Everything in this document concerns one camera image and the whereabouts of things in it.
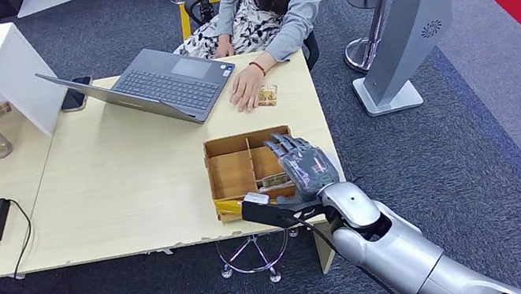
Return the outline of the person's left hand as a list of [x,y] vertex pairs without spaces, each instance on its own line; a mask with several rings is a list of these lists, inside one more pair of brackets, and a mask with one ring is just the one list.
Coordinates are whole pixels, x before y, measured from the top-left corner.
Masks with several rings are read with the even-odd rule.
[[229,101],[238,112],[250,112],[256,107],[265,73],[259,64],[252,62],[236,76]]

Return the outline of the person's right hand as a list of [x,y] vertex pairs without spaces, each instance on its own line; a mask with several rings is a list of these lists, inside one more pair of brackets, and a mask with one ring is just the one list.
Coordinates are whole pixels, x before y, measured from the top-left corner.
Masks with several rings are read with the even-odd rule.
[[224,58],[234,55],[233,45],[231,44],[231,35],[220,34],[217,42],[217,49],[214,53],[215,58]]

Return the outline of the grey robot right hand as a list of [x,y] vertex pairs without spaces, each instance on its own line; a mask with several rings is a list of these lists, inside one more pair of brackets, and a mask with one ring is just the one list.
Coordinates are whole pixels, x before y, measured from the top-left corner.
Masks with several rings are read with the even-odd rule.
[[316,199],[316,195],[327,185],[340,182],[340,174],[335,165],[320,148],[303,138],[292,138],[289,134],[271,133],[271,140],[265,140],[277,157],[281,168],[296,187],[292,197],[279,196],[278,203],[303,203]]

